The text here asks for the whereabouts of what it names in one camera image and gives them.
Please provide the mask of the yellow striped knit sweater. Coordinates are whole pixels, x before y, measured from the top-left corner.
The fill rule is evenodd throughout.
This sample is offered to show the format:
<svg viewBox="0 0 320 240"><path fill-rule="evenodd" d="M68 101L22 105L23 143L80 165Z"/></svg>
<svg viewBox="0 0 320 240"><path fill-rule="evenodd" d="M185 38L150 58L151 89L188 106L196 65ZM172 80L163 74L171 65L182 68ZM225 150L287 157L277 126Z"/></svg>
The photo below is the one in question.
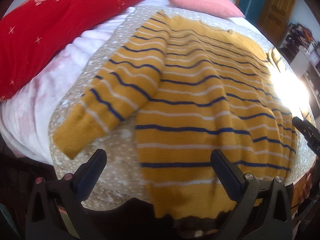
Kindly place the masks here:
<svg viewBox="0 0 320 240"><path fill-rule="evenodd" d="M297 130L274 82L282 66L244 35L158 11L97 72L53 141L74 158L134 116L156 216L215 218L234 203L213 150L258 178L292 171Z"/></svg>

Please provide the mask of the beige white-dotted bedspread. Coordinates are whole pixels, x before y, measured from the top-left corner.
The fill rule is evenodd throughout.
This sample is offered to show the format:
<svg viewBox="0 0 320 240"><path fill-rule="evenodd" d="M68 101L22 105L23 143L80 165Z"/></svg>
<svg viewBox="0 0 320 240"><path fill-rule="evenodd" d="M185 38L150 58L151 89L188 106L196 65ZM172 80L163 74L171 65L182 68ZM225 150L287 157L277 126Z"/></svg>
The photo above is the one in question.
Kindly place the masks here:
<svg viewBox="0 0 320 240"><path fill-rule="evenodd" d="M129 14L125 21L115 29L112 36L89 59L81 75L57 104L49 123L50 153L59 178L65 173L74 172L82 163L88 161L97 148L102 148L106 151L106 168L88 200L84 201L84 206L89 209L114 209L131 198L138 198L152 203L140 170L134 132L135 117L129 117L112 132L87 145L74 158L68 157L58 149L53 141L53 134L62 122L66 120L72 107L80 101L82 93L89 87L93 77L101 70L111 55L129 40L138 27L158 11L163 11L168 16L181 16L189 20L200 21L214 28L232 30L252 39L266 53L276 51L271 42L263 35L228 20L178 8L152 5L136 7L134 12ZM274 76L274 82L279 89L281 100L292 112L293 117L297 116L312 121L313 116L303 85L299 82L288 63L280 54L279 56L283 63L282 73ZM285 184L300 186L302 178L313 166L316 156L308 148L305 139L298 130L297 135L297 154L292 171L287 178L282 179Z"/></svg>

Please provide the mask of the cluttered shelf unit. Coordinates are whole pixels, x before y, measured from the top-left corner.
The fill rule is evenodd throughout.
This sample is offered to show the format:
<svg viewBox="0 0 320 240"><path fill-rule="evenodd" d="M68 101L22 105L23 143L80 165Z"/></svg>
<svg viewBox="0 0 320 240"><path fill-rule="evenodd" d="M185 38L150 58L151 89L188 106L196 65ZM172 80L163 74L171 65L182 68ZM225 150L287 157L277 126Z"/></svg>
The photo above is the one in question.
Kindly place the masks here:
<svg viewBox="0 0 320 240"><path fill-rule="evenodd" d="M310 94L310 105L319 115L319 42L311 30L300 23L290 23L279 51L301 79Z"/></svg>

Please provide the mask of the pink fluffy blanket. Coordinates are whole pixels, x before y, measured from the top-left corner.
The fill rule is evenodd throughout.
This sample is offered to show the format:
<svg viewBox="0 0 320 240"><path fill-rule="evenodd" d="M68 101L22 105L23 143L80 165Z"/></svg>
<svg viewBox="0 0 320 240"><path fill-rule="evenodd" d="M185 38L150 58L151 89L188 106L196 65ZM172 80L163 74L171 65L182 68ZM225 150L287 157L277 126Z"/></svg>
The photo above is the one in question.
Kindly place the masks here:
<svg viewBox="0 0 320 240"><path fill-rule="evenodd" d="M81 33L12 98L1 102L1 136L14 156L53 163L48 135L52 113L89 59L134 10L129 7Z"/></svg>

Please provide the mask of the wooden door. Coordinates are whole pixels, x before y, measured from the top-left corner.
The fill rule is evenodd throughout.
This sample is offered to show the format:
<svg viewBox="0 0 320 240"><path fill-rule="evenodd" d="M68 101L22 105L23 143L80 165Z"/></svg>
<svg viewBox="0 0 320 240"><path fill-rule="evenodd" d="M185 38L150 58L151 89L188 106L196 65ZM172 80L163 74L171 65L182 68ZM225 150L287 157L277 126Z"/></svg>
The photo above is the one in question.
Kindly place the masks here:
<svg viewBox="0 0 320 240"><path fill-rule="evenodd" d="M279 47L284 38L294 4L295 0L265 0L257 25L275 47Z"/></svg>

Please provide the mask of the pink knit pillow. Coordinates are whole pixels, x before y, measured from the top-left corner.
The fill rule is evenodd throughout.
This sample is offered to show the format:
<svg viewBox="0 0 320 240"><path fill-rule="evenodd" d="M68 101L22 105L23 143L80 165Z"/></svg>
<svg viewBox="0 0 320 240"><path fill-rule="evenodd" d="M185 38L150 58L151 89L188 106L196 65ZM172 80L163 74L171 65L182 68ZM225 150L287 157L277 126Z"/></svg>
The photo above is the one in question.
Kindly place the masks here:
<svg viewBox="0 0 320 240"><path fill-rule="evenodd" d="M168 0L172 5L219 18L242 17L244 14L230 0Z"/></svg>

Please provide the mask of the red embroidered pillow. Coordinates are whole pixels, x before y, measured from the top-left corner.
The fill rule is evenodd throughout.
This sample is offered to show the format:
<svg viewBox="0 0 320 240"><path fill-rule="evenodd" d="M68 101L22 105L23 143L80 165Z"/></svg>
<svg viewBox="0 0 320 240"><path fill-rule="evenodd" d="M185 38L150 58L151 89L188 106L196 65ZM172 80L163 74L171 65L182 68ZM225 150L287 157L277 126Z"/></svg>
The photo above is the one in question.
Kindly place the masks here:
<svg viewBox="0 0 320 240"><path fill-rule="evenodd" d="M27 0L1 19L1 100L76 37L143 0Z"/></svg>

